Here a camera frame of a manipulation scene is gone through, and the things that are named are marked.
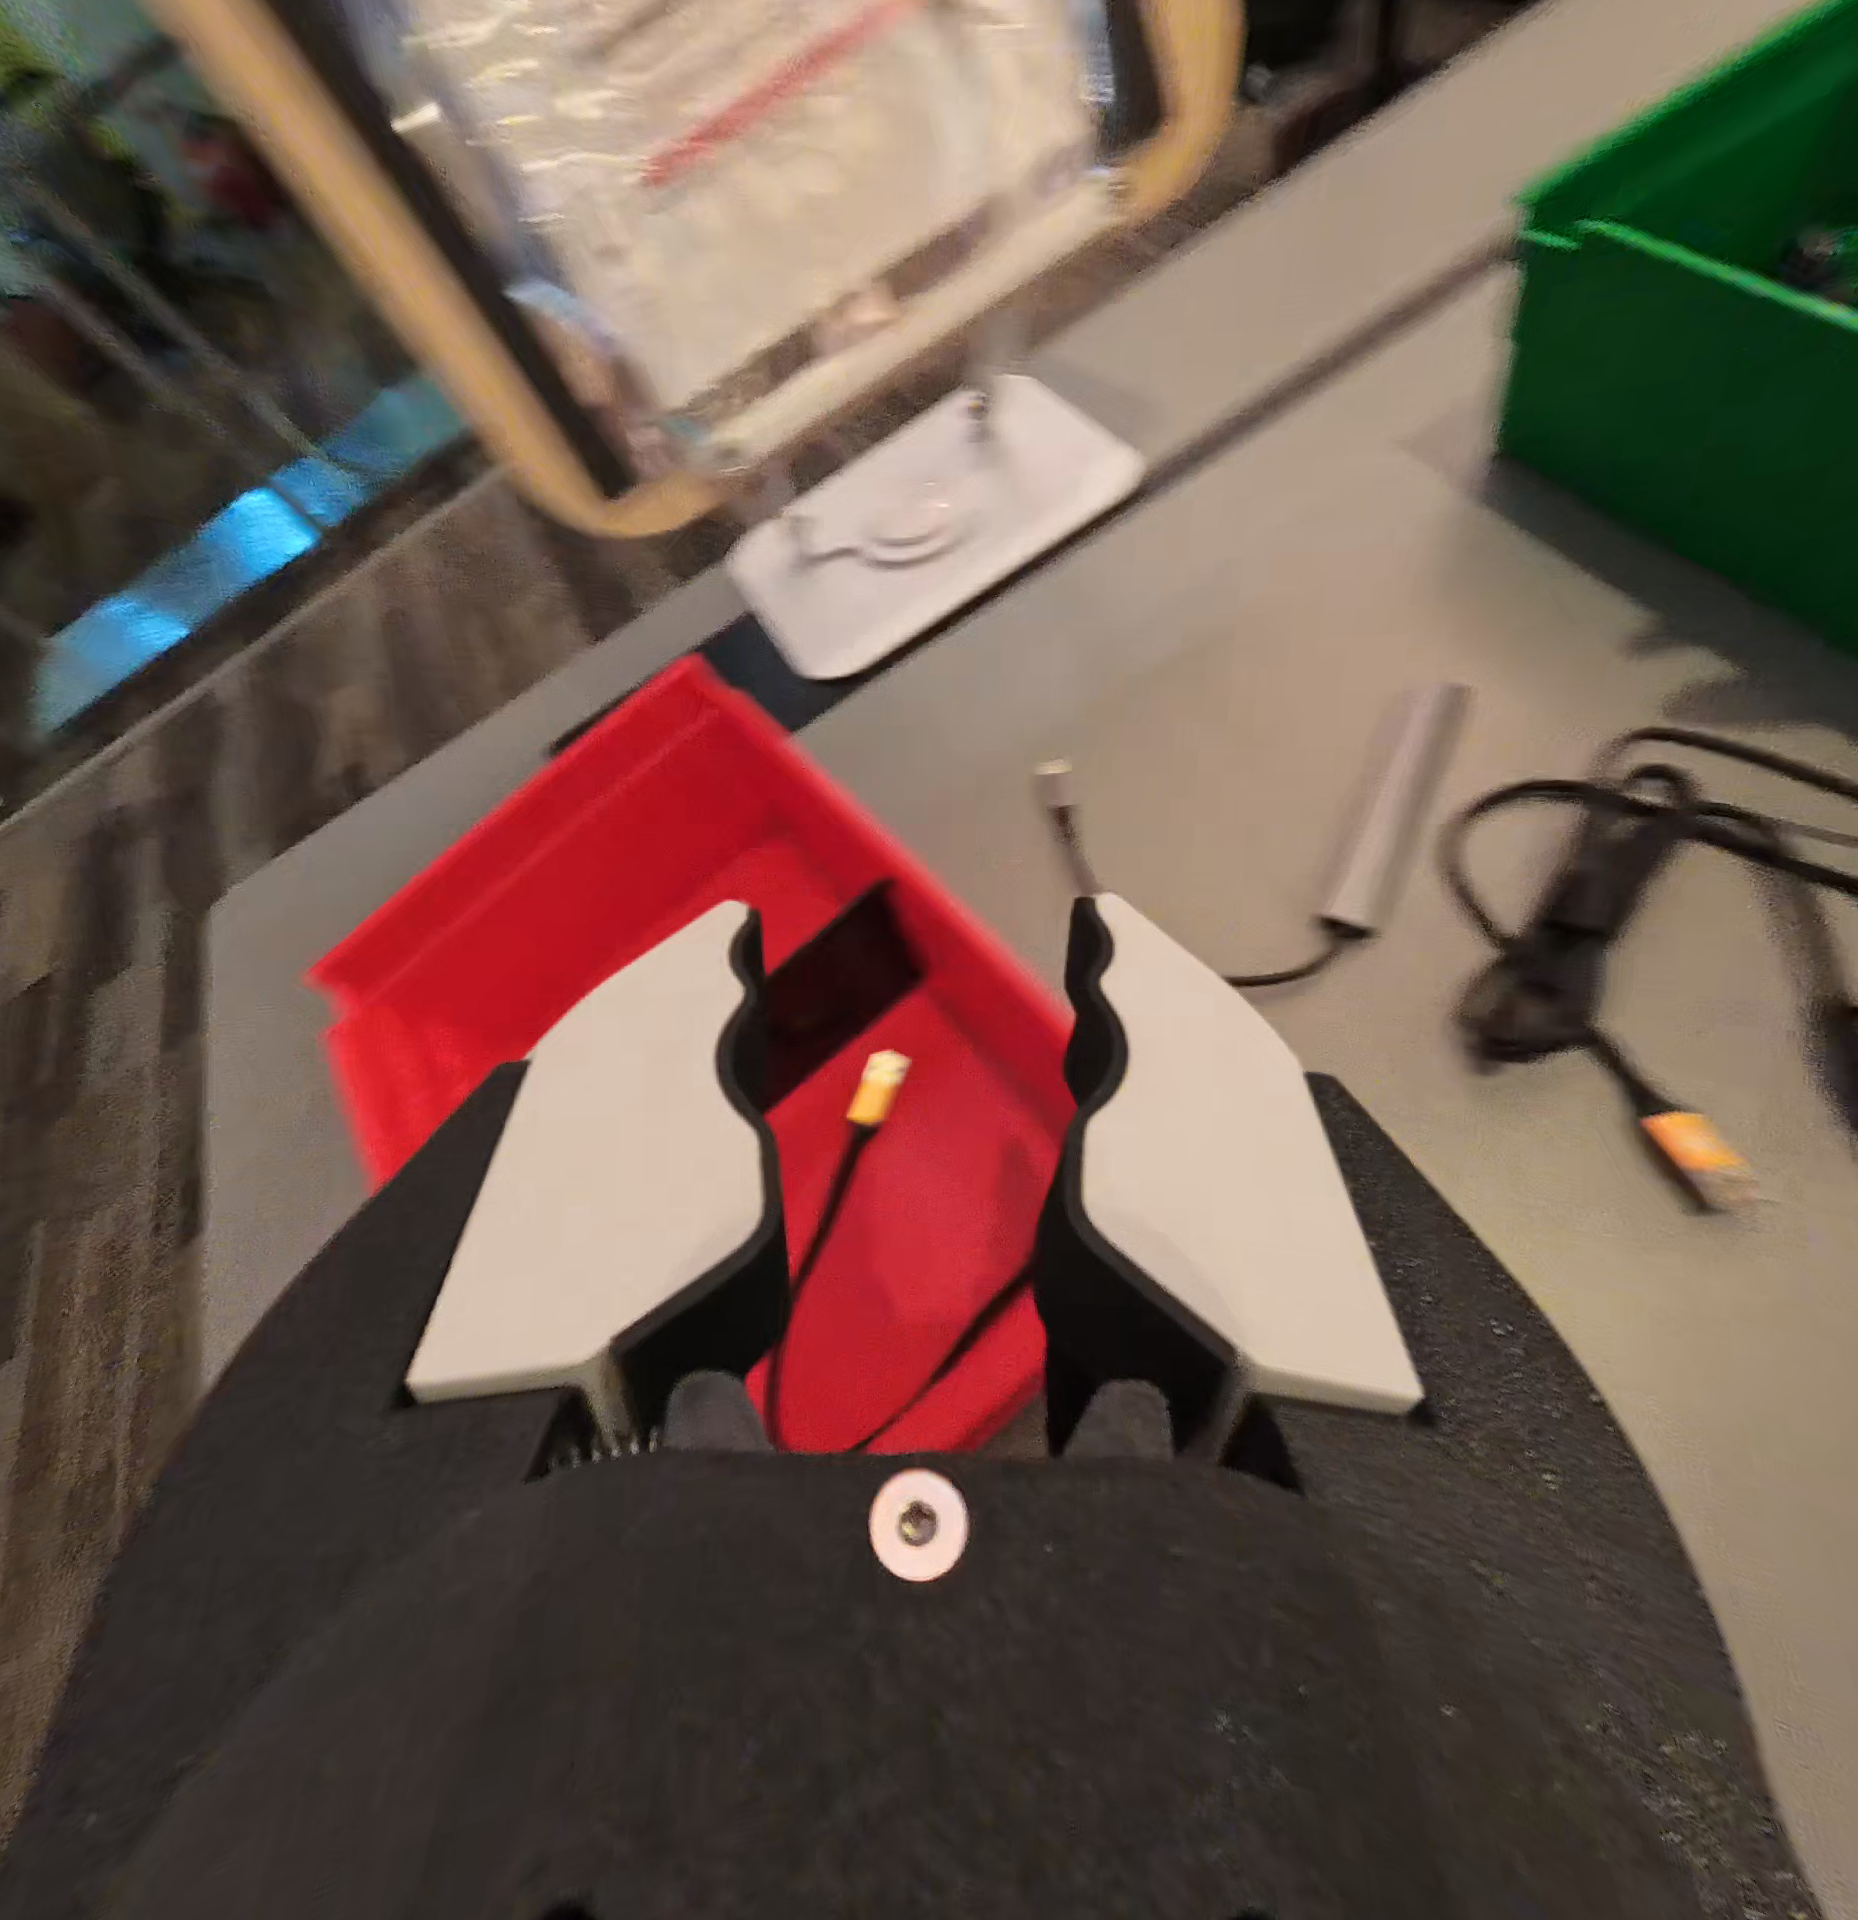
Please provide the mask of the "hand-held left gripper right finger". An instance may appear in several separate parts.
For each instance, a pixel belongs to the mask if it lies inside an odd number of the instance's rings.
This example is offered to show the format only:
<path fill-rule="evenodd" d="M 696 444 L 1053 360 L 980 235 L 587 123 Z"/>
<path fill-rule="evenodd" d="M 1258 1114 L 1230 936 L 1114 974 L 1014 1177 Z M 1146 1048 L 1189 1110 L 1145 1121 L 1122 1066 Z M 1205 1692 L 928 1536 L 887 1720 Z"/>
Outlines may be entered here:
<path fill-rule="evenodd" d="M 1145 1384 L 1173 1448 L 1240 1413 L 1410 1417 L 1425 1386 L 1298 1052 L 1120 895 L 1073 902 L 1073 1117 L 1035 1235 L 1045 1427 Z"/>

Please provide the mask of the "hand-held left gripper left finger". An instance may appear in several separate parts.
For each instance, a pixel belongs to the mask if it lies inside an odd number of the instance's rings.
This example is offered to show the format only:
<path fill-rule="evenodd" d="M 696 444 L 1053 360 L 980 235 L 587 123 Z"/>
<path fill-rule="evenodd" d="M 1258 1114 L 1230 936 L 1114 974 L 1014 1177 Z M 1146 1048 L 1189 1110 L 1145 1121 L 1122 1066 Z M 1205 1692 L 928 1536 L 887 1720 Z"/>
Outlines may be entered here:
<path fill-rule="evenodd" d="M 788 1305 L 761 915 L 727 897 L 527 1052 L 406 1391 L 553 1386 L 632 1442 L 680 1380 L 748 1376 Z"/>

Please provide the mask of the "red plastic bin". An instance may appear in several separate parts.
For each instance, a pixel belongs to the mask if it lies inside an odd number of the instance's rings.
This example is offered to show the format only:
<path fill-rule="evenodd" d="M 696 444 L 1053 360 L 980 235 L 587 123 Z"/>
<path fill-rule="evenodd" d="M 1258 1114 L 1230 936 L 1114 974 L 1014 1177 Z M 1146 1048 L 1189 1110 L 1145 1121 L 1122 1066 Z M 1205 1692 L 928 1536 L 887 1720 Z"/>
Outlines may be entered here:
<path fill-rule="evenodd" d="M 589 987 L 719 902 L 797 968 L 766 1121 L 792 1260 L 820 1225 L 868 1052 L 911 1057 L 805 1281 L 779 1437 L 977 1453 L 1041 1391 L 1022 1286 L 1073 1117 L 1061 997 L 709 665 L 565 745 L 314 959 L 329 1082 L 369 1189 Z"/>

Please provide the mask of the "grey desk mat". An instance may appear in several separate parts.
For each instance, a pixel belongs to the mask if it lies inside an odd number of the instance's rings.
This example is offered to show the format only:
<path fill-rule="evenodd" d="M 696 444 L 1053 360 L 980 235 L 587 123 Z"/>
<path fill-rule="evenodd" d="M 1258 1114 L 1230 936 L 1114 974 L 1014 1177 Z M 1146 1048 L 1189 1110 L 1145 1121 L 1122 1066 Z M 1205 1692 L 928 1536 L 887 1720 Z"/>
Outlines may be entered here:
<path fill-rule="evenodd" d="M 1443 808 L 1574 777 L 1613 736 L 1742 736 L 1858 780 L 1858 666 L 1488 463 L 1509 273 L 1485 273 L 1295 411 L 864 681 L 800 736 L 894 839 L 1061 974 L 1065 883 L 1032 768 L 1065 757 L 1096 877 L 1221 968 L 1308 943 L 1372 740 L 1410 684 L 1471 688 Z M 201 1376 L 363 1198 L 306 966 L 520 785 L 547 745 L 732 617 L 704 573 L 422 752 L 450 610 L 236 677 L 264 827 L 348 800 L 369 695 L 403 777 L 239 880 L 207 932 Z M 1471 1072 L 1478 943 L 1420 856 L 1381 942 L 1270 1017 L 1410 1151 L 1550 1312 L 1659 1481 L 1725 1625 L 1826 1915 L 1858 1916 L 1858 1151 L 1804 1066 L 1758 885 L 1710 854 L 1654 888 L 1606 1011 L 1754 1166 L 1682 1213 L 1600 1068 Z"/>

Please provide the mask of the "white screen stand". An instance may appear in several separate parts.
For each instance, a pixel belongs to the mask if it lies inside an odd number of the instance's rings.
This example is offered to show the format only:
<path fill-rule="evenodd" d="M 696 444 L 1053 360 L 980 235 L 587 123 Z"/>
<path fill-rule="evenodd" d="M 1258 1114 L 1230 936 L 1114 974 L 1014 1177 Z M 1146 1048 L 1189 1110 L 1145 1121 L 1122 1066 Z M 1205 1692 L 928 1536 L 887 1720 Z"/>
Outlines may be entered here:
<path fill-rule="evenodd" d="M 853 678 L 1126 506 L 1145 455 L 1030 375 L 940 397 L 779 514 L 727 573 L 797 678 Z"/>

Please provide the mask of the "green plastic bin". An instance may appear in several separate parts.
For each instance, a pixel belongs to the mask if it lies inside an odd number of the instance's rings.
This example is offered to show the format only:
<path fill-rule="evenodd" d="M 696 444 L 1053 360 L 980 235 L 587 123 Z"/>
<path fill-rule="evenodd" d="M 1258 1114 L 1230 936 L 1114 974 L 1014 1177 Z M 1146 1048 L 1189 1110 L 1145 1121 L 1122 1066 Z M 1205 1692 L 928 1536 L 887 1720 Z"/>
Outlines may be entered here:
<path fill-rule="evenodd" d="M 1858 4 L 1517 197 L 1496 451 L 1858 656 Z"/>

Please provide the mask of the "wooden framed screen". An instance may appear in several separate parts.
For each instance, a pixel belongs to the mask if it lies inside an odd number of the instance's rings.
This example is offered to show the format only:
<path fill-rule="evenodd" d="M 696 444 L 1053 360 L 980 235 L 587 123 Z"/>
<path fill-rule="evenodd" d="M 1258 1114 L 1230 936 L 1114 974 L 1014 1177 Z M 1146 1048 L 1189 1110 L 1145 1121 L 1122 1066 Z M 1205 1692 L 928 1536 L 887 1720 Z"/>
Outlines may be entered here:
<path fill-rule="evenodd" d="M 150 13 L 518 492 L 595 540 L 651 540 L 727 507 L 843 417 L 974 350 L 1062 264 L 1189 197 L 1235 117 L 1248 38 L 1240 4 L 1073 4 L 1096 111 L 1088 188 L 904 321 L 701 434 L 584 405 L 534 314 L 502 295 L 422 133 L 395 128 L 422 97 L 395 4 Z"/>

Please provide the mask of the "white paper instruction sheet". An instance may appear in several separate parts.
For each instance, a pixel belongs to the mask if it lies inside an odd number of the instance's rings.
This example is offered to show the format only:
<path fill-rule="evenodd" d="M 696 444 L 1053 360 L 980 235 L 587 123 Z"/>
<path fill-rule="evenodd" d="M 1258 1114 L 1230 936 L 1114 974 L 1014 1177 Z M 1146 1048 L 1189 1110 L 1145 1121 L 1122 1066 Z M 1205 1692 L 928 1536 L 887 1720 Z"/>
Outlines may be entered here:
<path fill-rule="evenodd" d="M 709 434 L 1088 188 L 1070 4 L 395 4 L 395 122 L 577 400 Z"/>

